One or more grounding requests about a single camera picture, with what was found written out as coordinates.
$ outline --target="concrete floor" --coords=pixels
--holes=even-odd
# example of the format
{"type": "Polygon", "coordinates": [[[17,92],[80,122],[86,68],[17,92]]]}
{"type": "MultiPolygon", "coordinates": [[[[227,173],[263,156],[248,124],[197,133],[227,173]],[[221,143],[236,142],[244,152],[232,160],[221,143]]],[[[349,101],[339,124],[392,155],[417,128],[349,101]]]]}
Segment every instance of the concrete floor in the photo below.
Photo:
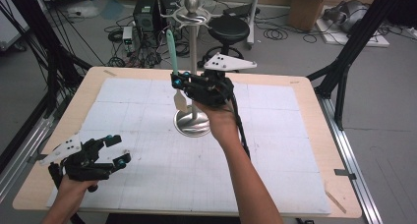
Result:
{"type": "MultiPolygon", "coordinates": [[[[62,3],[68,6],[70,0],[62,3]]],[[[111,57],[111,42],[104,28],[128,17],[132,2],[95,0],[99,15],[76,22],[74,26],[106,63],[111,57]]],[[[224,7],[218,5],[216,12],[224,7]]],[[[260,7],[262,17],[286,14],[288,9],[260,7]]],[[[285,18],[271,20],[285,24],[285,18]]],[[[77,34],[65,25],[76,54],[87,62],[101,66],[77,34]]],[[[215,41],[201,29],[198,41],[199,58],[215,41]]],[[[266,75],[307,76],[330,64],[342,46],[324,44],[317,36],[315,43],[303,39],[304,34],[288,32],[284,40],[271,40],[256,28],[255,45],[248,50],[236,44],[245,59],[255,60],[258,68],[242,71],[266,75]]],[[[347,82],[343,125],[356,155],[368,188],[384,223],[412,224],[417,220],[417,42],[395,34],[385,36],[389,48],[366,47],[354,62],[347,82]]],[[[0,151],[9,144],[30,112],[45,94],[46,84],[30,51],[9,50],[0,55],[0,151]]],[[[189,68],[189,59],[179,59],[180,69],[189,68]]],[[[168,69],[162,62],[156,68],[168,69]]],[[[4,223],[39,222],[44,212],[19,211],[12,206],[14,196],[30,171],[28,165],[15,186],[0,203],[4,223]]],[[[104,223],[106,214],[81,213],[87,223],[104,223]]],[[[286,223],[295,223],[286,219],[286,223]]],[[[316,223],[366,223],[363,219],[341,220],[315,218],[316,223]]]]}

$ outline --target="white bracket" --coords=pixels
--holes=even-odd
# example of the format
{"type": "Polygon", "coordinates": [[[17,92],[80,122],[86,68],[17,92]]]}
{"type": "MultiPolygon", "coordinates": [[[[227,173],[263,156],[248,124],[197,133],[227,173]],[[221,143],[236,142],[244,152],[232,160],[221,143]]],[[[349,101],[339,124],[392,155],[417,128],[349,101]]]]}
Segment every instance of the white bracket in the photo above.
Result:
{"type": "Polygon", "coordinates": [[[49,164],[57,159],[62,159],[76,152],[81,151],[80,135],[75,134],[65,142],[59,144],[49,155],[39,160],[41,166],[49,164]]]}
{"type": "Polygon", "coordinates": [[[255,61],[246,61],[227,55],[216,53],[205,63],[205,69],[219,71],[233,71],[242,69],[256,68],[258,64],[255,61]]]}

